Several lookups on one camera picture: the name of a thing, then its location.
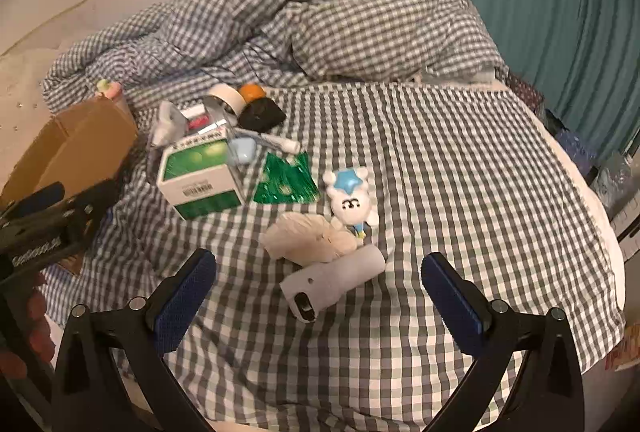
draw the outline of human hand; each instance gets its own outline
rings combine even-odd
[[[45,283],[42,273],[38,273],[33,294],[27,302],[27,312],[33,320],[33,329],[29,335],[31,349],[44,361],[50,362],[56,350],[56,346],[51,340],[51,328],[49,322],[44,317],[47,311],[47,301],[44,295],[37,289]],[[0,372],[11,380],[20,380],[27,376],[27,366],[13,352],[0,351]]]

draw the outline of barcode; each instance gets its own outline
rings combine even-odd
[[[194,187],[184,189],[182,193],[185,197],[193,197],[194,195],[200,195],[201,193],[209,192],[209,190],[213,190],[213,186],[211,186],[209,183],[204,183],[202,185],[195,185]]]

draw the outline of blue star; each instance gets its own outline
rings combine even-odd
[[[335,174],[334,188],[343,190],[348,195],[351,195],[355,187],[361,184],[362,179],[356,175],[356,171],[353,168],[340,170]]]

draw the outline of blue gripper pad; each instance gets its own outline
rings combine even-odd
[[[463,280],[438,252],[423,259],[420,277],[460,351],[477,357],[482,352],[484,333],[491,325],[484,295]]]
[[[158,354],[175,351],[187,332],[216,280],[216,258],[206,249],[196,250],[173,276],[166,278],[149,298],[169,296],[159,310],[153,311],[151,328]]]

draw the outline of toy face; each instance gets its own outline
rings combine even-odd
[[[366,188],[357,188],[351,193],[331,189],[330,197],[331,210],[343,224],[359,224],[367,218],[371,211],[371,200]]]

